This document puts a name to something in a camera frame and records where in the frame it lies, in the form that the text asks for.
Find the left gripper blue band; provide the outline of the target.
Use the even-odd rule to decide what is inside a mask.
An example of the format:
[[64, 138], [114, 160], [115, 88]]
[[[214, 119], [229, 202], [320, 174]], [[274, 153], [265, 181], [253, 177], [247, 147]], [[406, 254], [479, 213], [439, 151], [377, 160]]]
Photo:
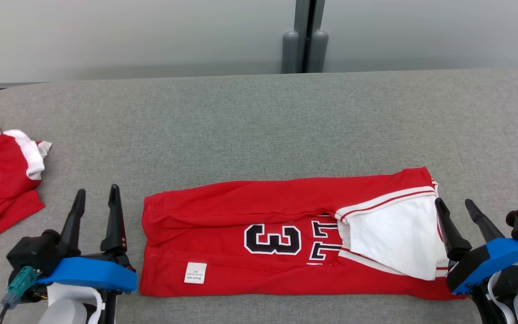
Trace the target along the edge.
[[64, 284], [89, 287], [117, 293], [133, 293], [138, 289], [138, 275], [127, 252], [120, 188], [111, 185], [107, 206], [106, 236], [100, 243], [104, 253], [80, 256], [80, 220], [85, 212], [86, 191], [79, 189], [60, 234], [61, 259], [54, 271], [38, 277], [37, 284]]

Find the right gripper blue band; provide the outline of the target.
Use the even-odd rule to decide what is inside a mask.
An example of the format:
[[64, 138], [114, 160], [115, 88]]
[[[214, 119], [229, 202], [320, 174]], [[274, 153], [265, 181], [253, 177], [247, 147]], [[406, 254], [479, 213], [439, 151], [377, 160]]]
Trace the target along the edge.
[[468, 294], [476, 284], [518, 262], [518, 241], [505, 238], [473, 200], [466, 199], [464, 204], [486, 242], [475, 249], [459, 233], [443, 199], [434, 201], [447, 258], [455, 263], [446, 275], [448, 289], [454, 295]]

